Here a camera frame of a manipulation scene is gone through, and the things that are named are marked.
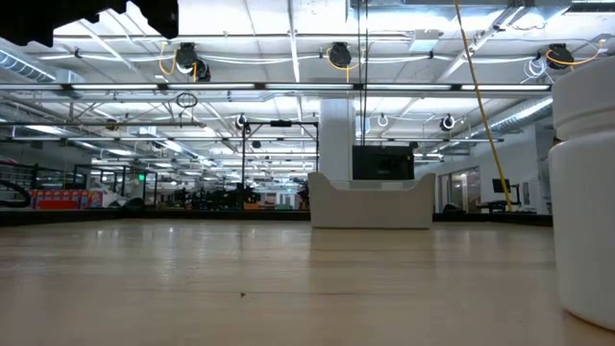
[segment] white ceiling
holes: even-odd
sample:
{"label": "white ceiling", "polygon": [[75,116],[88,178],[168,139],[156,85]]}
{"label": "white ceiling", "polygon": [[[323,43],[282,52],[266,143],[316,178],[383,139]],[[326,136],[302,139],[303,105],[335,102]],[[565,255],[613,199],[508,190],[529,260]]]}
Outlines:
{"label": "white ceiling", "polygon": [[[180,0],[180,37],[170,42],[164,54],[172,53],[180,41],[196,41],[200,54],[222,56],[230,58],[249,59],[290,59],[291,44],[288,38],[206,38],[186,36],[207,35],[287,35],[289,32],[289,18],[286,0]],[[345,20],[345,0],[294,0],[293,20],[296,33],[299,35],[309,34],[347,34],[357,33],[357,23],[350,18]],[[492,13],[482,18],[465,18],[468,35],[474,37],[477,32],[485,30],[497,16]],[[148,24],[139,9],[129,3],[128,10],[124,14],[103,12],[100,21],[96,24],[88,24],[99,36],[108,40],[109,46],[122,57],[130,59],[135,57],[155,58],[160,54],[163,39]],[[450,22],[442,20],[424,20],[424,18],[405,18],[404,20],[371,18],[368,24],[370,31],[377,34],[399,34],[399,31],[411,31],[419,29],[438,30],[442,33],[437,44],[433,47],[436,55],[455,56],[463,50],[460,39],[460,31],[457,28],[456,19]],[[613,15],[560,15],[552,18],[544,29],[514,30],[497,33],[482,46],[475,59],[494,57],[529,57],[540,51],[544,54],[549,43],[565,42],[568,48],[575,53],[578,59],[588,58],[594,55],[595,48],[587,44],[600,34],[615,33],[615,16]],[[125,38],[130,35],[134,42]],[[112,55],[105,47],[101,46],[89,35],[80,23],[71,23],[55,31],[55,42],[51,48],[31,42],[25,47],[12,46],[13,50],[29,55],[29,59],[37,61],[43,57],[72,54],[79,49],[83,55],[95,55],[110,58]],[[357,56],[357,39],[345,39],[350,44],[350,49]],[[318,56],[319,52],[326,51],[332,44],[331,38],[298,38],[297,52],[299,57]],[[604,44],[608,49],[601,57],[605,57],[615,46],[615,39],[610,39]],[[408,44],[406,42],[378,41],[371,46],[370,58],[407,57]],[[40,61],[43,66],[53,66],[70,69],[83,76],[89,83],[141,83],[157,82],[161,79],[155,76],[161,75],[158,62],[133,62],[135,70],[130,69],[123,62],[106,62],[93,59],[69,58],[62,60]],[[167,69],[171,67],[171,61],[162,62]],[[213,82],[295,82],[292,62],[275,64],[231,64],[225,62],[208,62]],[[370,83],[430,83],[446,69],[451,62],[442,60],[421,60],[417,62],[395,63],[369,63],[368,81]],[[480,83],[518,84],[527,76],[524,73],[523,62],[508,62],[497,64],[479,63],[476,65],[477,76]],[[304,59],[299,63],[301,82],[336,82],[345,83],[344,71],[333,69],[327,59]],[[553,79],[557,79],[562,71],[549,70]],[[172,76],[166,76],[170,82],[190,81],[177,70]],[[358,69],[350,73],[352,82],[358,81]],[[0,70],[0,82],[14,83],[26,82],[27,80],[17,77],[11,72]],[[471,77],[467,64],[463,64],[448,79],[447,83],[471,83]],[[403,97],[375,97],[367,99],[367,112],[373,113],[372,130],[370,136],[381,134],[381,128],[376,120],[380,113],[387,116],[400,116],[406,108],[410,98]],[[490,116],[499,111],[522,101],[521,99],[490,99],[486,101],[486,110]],[[303,102],[303,117],[305,120],[317,120],[310,117],[317,115],[320,108],[320,98],[306,96]],[[156,103],[126,103],[99,105],[98,111],[116,117],[137,115],[159,106]],[[232,124],[232,115],[245,113],[260,119],[266,118],[296,118],[297,98],[277,97],[266,102],[214,102],[211,104],[220,114],[229,117],[226,121]],[[465,127],[477,126],[480,115],[477,111],[477,101],[473,98],[425,98],[417,101],[406,114],[407,120],[397,121],[387,132],[388,136],[439,136],[438,119],[446,113],[456,117],[467,118],[467,121],[458,126],[458,131],[465,131]],[[53,111],[67,113],[66,105],[45,103],[42,106]],[[197,118],[212,118],[212,114],[204,108],[197,107],[194,111]],[[168,111],[160,107],[140,117],[140,120],[153,120],[168,116]],[[101,114],[87,112],[84,119],[100,118]],[[219,121],[205,120],[208,126],[215,130],[223,130]],[[191,136],[194,128],[167,128],[164,130],[169,136]],[[299,129],[264,130],[267,135],[287,134],[300,135]],[[219,144],[203,145],[190,144],[195,151],[205,151],[211,147],[223,148]]]}

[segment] white wall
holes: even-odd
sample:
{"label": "white wall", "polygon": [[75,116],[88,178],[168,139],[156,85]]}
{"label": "white wall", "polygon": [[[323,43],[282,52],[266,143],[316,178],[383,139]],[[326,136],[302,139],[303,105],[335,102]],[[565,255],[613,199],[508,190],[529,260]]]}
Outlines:
{"label": "white wall", "polygon": [[21,164],[35,164],[72,172],[77,164],[90,164],[92,154],[76,147],[60,147],[55,142],[43,142],[42,149],[35,149],[30,143],[0,144],[0,156],[16,160]]}
{"label": "white wall", "polygon": [[[516,135],[503,136],[504,142],[496,143],[496,149],[500,156],[500,162],[504,170],[504,175],[510,180],[512,185],[523,185],[524,182],[529,183],[529,205],[523,205],[526,210],[535,210],[538,213],[547,213],[544,205],[542,192],[538,180],[538,156],[536,151],[536,132],[534,125],[529,125],[523,129],[523,132]],[[438,164],[429,164],[417,167],[415,169],[416,179],[419,179],[426,173],[436,173],[440,176],[449,174],[467,168],[478,167],[480,170],[480,200],[482,202],[503,200],[503,193],[493,192],[492,180],[499,178],[498,168],[491,153],[491,148],[488,143],[480,143],[471,150],[471,155],[468,157],[445,157],[445,162]],[[514,200],[515,190],[511,189]],[[439,206],[437,189],[435,191],[436,208]],[[520,189],[520,196],[523,202],[523,189]]]}

